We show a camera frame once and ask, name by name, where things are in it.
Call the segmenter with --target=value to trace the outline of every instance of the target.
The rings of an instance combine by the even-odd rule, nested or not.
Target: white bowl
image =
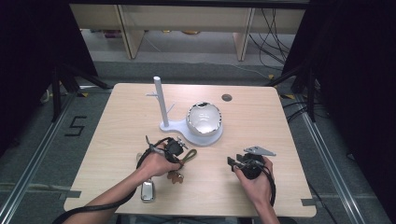
[[[211,136],[220,128],[221,114],[215,105],[201,102],[190,108],[186,122],[192,133],[199,136]]]

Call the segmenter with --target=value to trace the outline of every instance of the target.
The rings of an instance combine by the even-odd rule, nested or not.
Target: white base
[[[186,124],[186,120],[168,120],[169,126],[165,127],[163,122],[160,124],[160,129],[165,133],[173,133],[178,132],[183,134],[183,136],[189,141],[191,144],[196,145],[198,147],[209,147],[210,145],[214,144],[219,140],[222,135],[223,127],[220,125],[219,129],[216,131],[215,134],[211,136],[198,136],[193,134],[189,127]]]

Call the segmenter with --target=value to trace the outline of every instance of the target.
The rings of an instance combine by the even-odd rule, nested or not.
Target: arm
[[[265,166],[273,173],[273,164],[268,158],[263,157]],[[270,204],[271,187],[267,176],[261,173],[256,179],[247,179],[241,170],[236,166],[234,171],[242,187],[245,190],[247,197],[252,201],[257,214],[263,224],[278,224],[279,220],[276,217],[274,208]]]
[[[171,163],[167,161],[164,156],[152,152],[144,159],[142,165],[133,173],[128,175],[125,179],[123,179],[111,189],[108,189],[103,194],[87,203],[87,206],[117,202],[129,195],[144,181],[150,179],[153,176],[164,175],[169,171],[177,170],[179,166],[180,165],[178,163]],[[104,211],[78,213],[71,216],[64,223],[107,223],[116,210],[117,208],[107,209]]]

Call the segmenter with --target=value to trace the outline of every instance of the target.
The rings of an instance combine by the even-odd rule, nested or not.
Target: white vertical rod
[[[157,91],[158,101],[160,102],[161,114],[163,115],[163,126],[168,127],[168,115],[166,114],[165,100],[163,98],[163,86],[160,77],[154,77],[155,89]]]

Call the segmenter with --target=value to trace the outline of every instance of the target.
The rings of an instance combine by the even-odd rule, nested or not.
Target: white stand
[[[163,122],[160,124],[160,129],[165,133],[178,132],[183,134],[183,136],[189,141],[191,144],[196,145],[198,147],[208,147],[219,140],[222,135],[223,127],[222,125],[216,131],[215,134],[210,136],[198,136],[192,133],[187,126],[186,120],[182,119],[179,121],[172,121],[168,119],[165,100],[163,97],[163,87],[161,84],[161,79],[159,77],[154,77],[155,89],[157,91],[155,96],[158,97],[158,101],[160,103],[161,114],[163,116]]]

